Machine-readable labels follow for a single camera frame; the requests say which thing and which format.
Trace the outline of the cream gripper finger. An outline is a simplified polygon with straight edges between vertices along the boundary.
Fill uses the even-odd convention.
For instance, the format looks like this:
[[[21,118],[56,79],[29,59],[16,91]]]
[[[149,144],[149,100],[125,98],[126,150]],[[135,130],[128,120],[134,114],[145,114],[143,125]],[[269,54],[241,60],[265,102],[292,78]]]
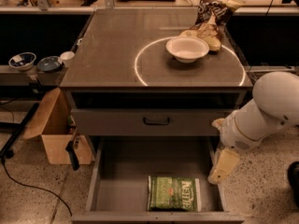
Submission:
[[[234,170],[240,161],[240,155],[227,147],[216,150],[213,166],[207,178],[214,185],[220,184]]]
[[[224,122],[225,122],[224,118],[215,119],[215,120],[212,121],[212,126],[220,131],[221,128],[223,127],[223,125],[224,125]]]

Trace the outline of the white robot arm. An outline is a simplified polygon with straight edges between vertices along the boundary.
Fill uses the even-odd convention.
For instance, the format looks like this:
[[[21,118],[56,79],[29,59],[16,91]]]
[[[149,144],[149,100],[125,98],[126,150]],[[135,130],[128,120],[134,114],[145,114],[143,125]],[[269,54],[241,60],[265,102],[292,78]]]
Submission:
[[[260,145],[265,137],[299,124],[299,76],[270,72],[254,84],[252,99],[212,125],[220,143],[208,176],[220,184],[237,166],[240,156]]]

